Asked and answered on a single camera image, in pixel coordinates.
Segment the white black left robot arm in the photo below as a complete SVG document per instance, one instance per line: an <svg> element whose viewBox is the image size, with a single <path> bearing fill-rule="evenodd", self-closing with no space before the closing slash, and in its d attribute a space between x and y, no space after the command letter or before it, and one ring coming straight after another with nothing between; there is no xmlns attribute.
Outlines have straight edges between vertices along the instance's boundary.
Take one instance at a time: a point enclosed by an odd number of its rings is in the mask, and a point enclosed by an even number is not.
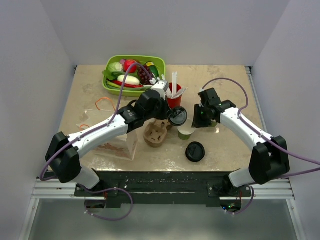
<svg viewBox="0 0 320 240"><path fill-rule="evenodd" d="M104 184L94 170L81 166L80 159L99 145L141 128L150 119L168 119L171 112L165 91L148 89L137 101L86 130L69 136L63 132L55 134L45 160L61 183L76 182L92 196L99 196Z"/></svg>

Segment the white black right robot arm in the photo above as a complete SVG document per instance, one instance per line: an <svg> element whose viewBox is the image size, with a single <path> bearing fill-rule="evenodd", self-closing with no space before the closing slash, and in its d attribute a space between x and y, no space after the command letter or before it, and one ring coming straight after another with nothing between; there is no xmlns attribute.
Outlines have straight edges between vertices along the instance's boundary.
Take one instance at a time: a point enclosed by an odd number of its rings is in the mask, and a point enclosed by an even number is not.
<svg viewBox="0 0 320 240"><path fill-rule="evenodd" d="M251 151L248 167L230 173L223 183L223 192L235 196L244 185L263 185L290 171L287 142L263 131L244 115L230 100L221 101L214 88L198 93L200 103L194 105L193 128L208 128L213 122L231 130Z"/></svg>

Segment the black coffee lid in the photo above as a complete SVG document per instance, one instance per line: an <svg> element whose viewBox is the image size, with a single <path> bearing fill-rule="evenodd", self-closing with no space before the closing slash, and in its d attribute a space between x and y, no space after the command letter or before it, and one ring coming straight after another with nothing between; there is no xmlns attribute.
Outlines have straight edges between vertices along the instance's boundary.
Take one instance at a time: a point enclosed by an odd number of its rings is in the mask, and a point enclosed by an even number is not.
<svg viewBox="0 0 320 240"><path fill-rule="evenodd" d="M174 127L182 126L187 119L188 113L182 106L176 106L172 108L170 114L168 115L168 121Z"/></svg>

